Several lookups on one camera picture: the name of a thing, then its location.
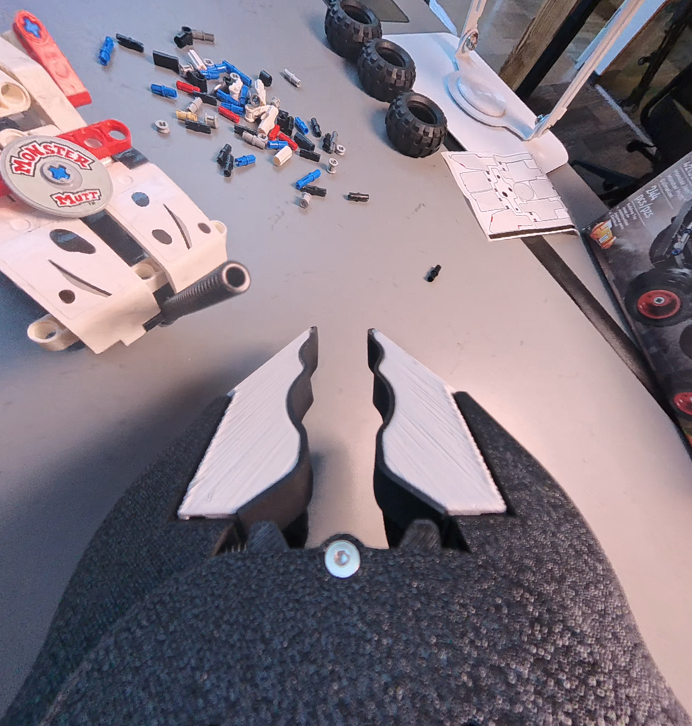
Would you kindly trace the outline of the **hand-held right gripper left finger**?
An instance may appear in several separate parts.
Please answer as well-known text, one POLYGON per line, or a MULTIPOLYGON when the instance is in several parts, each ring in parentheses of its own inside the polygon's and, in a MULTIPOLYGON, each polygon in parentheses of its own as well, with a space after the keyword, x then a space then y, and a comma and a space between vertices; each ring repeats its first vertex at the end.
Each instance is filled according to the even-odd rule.
POLYGON ((313 403, 317 360, 311 327, 230 391, 179 518, 292 523, 305 512, 313 469, 302 421, 313 403))

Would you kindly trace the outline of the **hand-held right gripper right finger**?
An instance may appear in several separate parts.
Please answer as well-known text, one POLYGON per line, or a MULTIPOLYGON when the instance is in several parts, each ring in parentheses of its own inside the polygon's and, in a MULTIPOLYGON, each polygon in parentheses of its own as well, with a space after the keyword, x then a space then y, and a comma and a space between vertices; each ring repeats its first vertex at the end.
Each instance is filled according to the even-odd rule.
POLYGON ((374 492, 388 518, 505 513, 506 504, 453 390, 378 330, 369 330, 376 438, 374 492))

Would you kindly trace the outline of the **toy brick vehicle model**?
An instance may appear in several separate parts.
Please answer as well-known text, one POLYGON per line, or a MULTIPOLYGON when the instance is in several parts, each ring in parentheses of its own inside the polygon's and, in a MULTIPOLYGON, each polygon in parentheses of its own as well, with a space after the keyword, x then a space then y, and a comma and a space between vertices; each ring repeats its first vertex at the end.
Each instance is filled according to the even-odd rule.
POLYGON ((95 353, 245 293, 225 225, 132 146, 87 125, 90 94, 44 24, 21 10, 0 35, 0 271, 47 310, 43 349, 95 353))

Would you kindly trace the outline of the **grey desk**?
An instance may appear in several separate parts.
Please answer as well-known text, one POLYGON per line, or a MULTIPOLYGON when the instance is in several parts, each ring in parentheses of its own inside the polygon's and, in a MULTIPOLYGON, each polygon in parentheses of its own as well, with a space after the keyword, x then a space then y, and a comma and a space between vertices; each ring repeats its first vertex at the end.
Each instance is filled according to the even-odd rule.
MULTIPOLYGON (((86 85, 84 32, 124 3, 0 2, 0 32, 29 10, 86 85)), ((284 208, 226 220, 187 192, 225 223, 230 256, 250 270, 239 298, 130 347, 48 352, 26 336, 38 309, 0 275, 0 719, 113 503, 212 399, 311 326, 320 355, 304 422, 314 462, 309 543, 339 532, 386 543, 372 489, 381 418, 367 331, 377 328, 468 392, 571 496, 692 717, 692 457, 683 437, 532 250, 483 240, 442 157, 401 156, 387 142, 384 107, 363 96, 377 220, 338 228, 284 208)), ((87 122, 107 118, 87 118, 93 103, 81 111, 87 122)))

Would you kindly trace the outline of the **white paper sheet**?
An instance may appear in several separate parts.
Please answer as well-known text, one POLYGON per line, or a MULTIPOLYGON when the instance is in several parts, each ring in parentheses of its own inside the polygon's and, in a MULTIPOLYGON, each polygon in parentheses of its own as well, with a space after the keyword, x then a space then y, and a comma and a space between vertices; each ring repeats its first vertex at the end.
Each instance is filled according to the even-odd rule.
POLYGON ((442 157, 488 239, 577 234, 558 192, 530 153, 443 152, 442 157))

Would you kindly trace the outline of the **toy set cardboard box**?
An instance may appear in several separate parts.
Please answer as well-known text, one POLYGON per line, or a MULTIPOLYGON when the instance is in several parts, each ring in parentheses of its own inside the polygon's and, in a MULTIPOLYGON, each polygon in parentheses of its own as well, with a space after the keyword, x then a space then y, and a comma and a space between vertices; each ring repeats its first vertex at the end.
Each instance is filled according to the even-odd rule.
POLYGON ((581 234, 692 448, 692 151, 581 234))

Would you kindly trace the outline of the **black rubber tyre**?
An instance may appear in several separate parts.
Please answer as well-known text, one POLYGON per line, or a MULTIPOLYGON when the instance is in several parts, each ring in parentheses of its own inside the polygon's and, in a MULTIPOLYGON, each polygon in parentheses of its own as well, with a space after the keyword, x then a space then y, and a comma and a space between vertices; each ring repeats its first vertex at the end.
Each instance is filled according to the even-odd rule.
POLYGON ((387 110, 387 137, 402 154, 424 158, 437 152, 448 133, 447 118, 427 96, 403 92, 387 110))
POLYGON ((387 103, 410 91, 416 78, 412 57, 401 46, 386 39, 373 39, 364 44, 357 70, 366 93, 387 103))
POLYGON ((357 1, 333 1, 328 5, 324 29, 332 50, 355 61, 364 44, 382 37, 381 21, 357 1))

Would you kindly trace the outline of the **pile of small brick parts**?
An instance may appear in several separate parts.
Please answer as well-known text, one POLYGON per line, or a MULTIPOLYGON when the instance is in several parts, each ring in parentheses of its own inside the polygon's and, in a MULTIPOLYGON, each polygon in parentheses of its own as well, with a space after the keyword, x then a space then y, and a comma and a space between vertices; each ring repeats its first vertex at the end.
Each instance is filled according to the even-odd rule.
POLYGON ((111 117, 207 211, 378 219, 370 112, 318 3, 125 2, 84 32, 90 120, 111 117))

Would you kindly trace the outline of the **white booklet stand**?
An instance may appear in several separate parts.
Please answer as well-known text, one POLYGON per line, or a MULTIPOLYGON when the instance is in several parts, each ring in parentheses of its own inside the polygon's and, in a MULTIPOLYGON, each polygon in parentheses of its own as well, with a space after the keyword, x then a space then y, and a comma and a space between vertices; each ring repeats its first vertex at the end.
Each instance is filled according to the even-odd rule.
POLYGON ((550 128, 564 115, 642 1, 624 2, 605 34, 554 108, 536 116, 476 51, 477 23, 485 2, 472 1, 461 36, 400 33, 387 40, 415 61, 415 92, 434 101, 448 119, 448 131, 465 150, 482 155, 529 152, 546 174, 563 166, 568 154, 550 128))

